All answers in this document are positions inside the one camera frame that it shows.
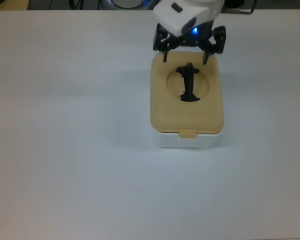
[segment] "circular hole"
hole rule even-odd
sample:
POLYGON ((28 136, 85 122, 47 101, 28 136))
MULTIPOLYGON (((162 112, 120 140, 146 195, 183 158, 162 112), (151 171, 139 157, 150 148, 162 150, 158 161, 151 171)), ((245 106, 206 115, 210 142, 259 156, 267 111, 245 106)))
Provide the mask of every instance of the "circular hole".
MULTIPOLYGON (((180 95, 184 94, 185 82, 184 78, 175 68, 166 79, 166 88, 169 93, 176 99, 181 101, 180 95)), ((208 94, 210 89, 209 81, 206 76, 200 71, 194 74, 193 93, 200 101, 208 94)))

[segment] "beige lid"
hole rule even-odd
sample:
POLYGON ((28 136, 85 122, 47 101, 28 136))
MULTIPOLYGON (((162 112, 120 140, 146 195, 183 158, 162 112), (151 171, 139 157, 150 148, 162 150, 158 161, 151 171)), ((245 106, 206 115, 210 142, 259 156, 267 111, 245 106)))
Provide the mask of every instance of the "beige lid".
POLYGON ((223 101, 217 58, 212 55, 203 65, 203 53, 169 52, 167 62, 158 53, 152 61, 150 114, 151 124, 161 133, 218 134, 224 126, 223 101), (177 67, 188 62, 199 69, 194 75, 193 93, 198 101, 181 101, 184 79, 177 67))

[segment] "white robot head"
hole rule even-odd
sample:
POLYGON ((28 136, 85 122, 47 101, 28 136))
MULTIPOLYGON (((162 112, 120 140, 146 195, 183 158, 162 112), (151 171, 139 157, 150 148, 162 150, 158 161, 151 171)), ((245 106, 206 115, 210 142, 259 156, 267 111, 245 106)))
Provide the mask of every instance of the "white robot head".
POLYGON ((161 0, 153 9, 158 22, 179 37, 194 27, 214 20, 225 0, 161 0))

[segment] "blue led light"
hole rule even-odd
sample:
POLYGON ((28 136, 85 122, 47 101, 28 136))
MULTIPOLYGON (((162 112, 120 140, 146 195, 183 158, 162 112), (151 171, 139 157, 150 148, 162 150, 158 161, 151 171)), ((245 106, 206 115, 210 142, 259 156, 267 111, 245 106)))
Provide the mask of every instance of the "blue led light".
POLYGON ((195 27, 194 29, 192 29, 192 33, 193 34, 198 34, 198 28, 195 27))
POLYGON ((144 2, 143 2, 143 6, 144 6, 144 7, 147 6, 150 2, 151 2, 151 0, 146 0, 146 1, 144 1, 144 2))

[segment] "white table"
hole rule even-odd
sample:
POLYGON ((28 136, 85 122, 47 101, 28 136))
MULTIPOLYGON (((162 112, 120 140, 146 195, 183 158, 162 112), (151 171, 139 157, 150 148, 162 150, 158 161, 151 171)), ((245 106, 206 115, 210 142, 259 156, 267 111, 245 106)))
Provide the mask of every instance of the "white table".
POLYGON ((0 12, 0 240, 300 238, 300 10, 219 25, 224 132, 160 149, 150 11, 0 12))

